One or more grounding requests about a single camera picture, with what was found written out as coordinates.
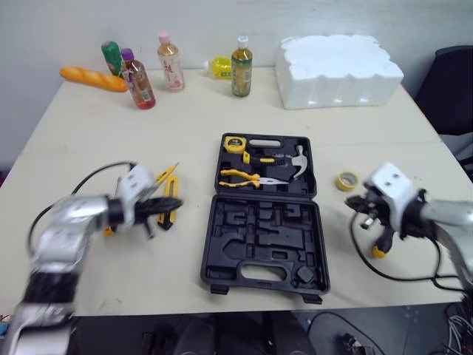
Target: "black chair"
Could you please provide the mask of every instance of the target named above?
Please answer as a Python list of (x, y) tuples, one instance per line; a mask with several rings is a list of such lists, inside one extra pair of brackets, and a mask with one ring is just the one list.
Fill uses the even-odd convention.
[[(473, 46), (435, 52), (415, 102), (439, 135), (473, 132)], [(473, 156), (459, 163), (473, 181)]]

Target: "white bottle cap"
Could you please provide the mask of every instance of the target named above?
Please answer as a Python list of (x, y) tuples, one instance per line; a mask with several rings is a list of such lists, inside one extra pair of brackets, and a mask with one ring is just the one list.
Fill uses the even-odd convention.
[(246, 35), (241, 35), (237, 39), (238, 48), (245, 49), (248, 48), (248, 37)]
[(210, 61), (204, 61), (204, 74), (208, 75), (210, 73)]

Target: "yellow-handled pliers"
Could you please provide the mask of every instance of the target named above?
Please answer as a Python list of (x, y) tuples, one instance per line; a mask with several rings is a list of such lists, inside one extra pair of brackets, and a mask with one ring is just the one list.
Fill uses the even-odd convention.
[(247, 172), (241, 172), (236, 169), (220, 170), (222, 176), (240, 176), (246, 179), (241, 183), (226, 183), (225, 181), (219, 181), (219, 185), (227, 187), (240, 187), (253, 184), (257, 189), (260, 185), (288, 185), (287, 181), (273, 179), (272, 177), (261, 177), (259, 174), (248, 174)]

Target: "beige table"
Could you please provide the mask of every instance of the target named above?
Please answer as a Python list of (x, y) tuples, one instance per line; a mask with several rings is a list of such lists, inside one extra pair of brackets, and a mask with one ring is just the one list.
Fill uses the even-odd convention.
[[(0, 313), (21, 299), (29, 272), (25, 249), (30, 222), (47, 204), (70, 193), (88, 172), (132, 159), (161, 172), (179, 161), (185, 205), (168, 232), (148, 241), (141, 229), (128, 235), (92, 238), (76, 297), (79, 315), (170, 314), (304, 308), (407, 305), (458, 300), (430, 283), (394, 283), (374, 275), (355, 253), (347, 224), (349, 194), (333, 185), (342, 170), (364, 178), (392, 161), (431, 196), (473, 198), (473, 188), (449, 150), (399, 87), (383, 107), (283, 110), (273, 69), (255, 69), (248, 98), (236, 99), (227, 81), (186, 71), (186, 90), (161, 87), (150, 72), (157, 106), (142, 111), (128, 93), (117, 94), (64, 83), (0, 189)], [(331, 292), (323, 305), (306, 305), (299, 295), (231, 288), (212, 295), (200, 281), (221, 135), (225, 132), (304, 135), (312, 143)], [(120, 168), (97, 176), (84, 194), (113, 193)], [(358, 187), (353, 194), (361, 193)], [(367, 250), (379, 230), (360, 231)], [(452, 271), (446, 262), (442, 270)], [(399, 276), (431, 274), (435, 252), (425, 240), (395, 240), (388, 258), (373, 261)]]

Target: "plastic bottle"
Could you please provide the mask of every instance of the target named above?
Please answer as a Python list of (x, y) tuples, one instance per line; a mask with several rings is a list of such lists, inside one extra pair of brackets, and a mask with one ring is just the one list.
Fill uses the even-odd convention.
[(132, 50), (121, 50), (123, 58), (122, 74), (128, 84), (128, 89), (135, 100), (136, 106), (141, 109), (151, 109), (156, 104), (153, 89), (149, 83), (145, 67), (135, 59)]
[(106, 65), (109, 67), (113, 75), (123, 77), (121, 75), (121, 67), (123, 60), (120, 54), (120, 48), (114, 41), (107, 41), (102, 43), (102, 53), (105, 57)]
[(171, 37), (167, 32), (159, 34), (160, 47), (157, 49), (157, 56), (163, 66), (164, 80), (166, 86), (172, 92), (184, 89), (183, 68), (180, 65), (179, 50), (171, 43)]
[(238, 49), (231, 55), (231, 91), (243, 98), (250, 94), (253, 53), (248, 49), (246, 35), (241, 35), (237, 41)]
[(231, 59), (215, 57), (213, 61), (205, 61), (204, 73), (217, 79), (231, 79)]

